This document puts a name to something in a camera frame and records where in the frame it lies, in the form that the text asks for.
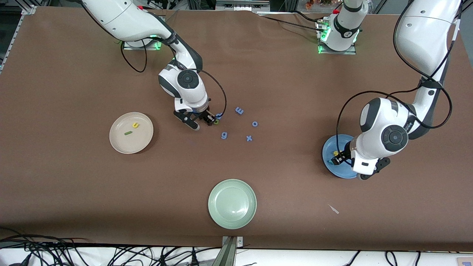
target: small toy piece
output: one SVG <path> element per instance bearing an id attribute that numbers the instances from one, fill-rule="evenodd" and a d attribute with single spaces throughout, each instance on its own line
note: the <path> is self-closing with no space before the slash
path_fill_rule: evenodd
<path id="1" fill-rule="evenodd" d="M 241 109 L 240 107 L 237 107 L 235 108 L 235 112 L 237 112 L 238 114 L 242 115 L 243 114 L 243 109 Z"/>

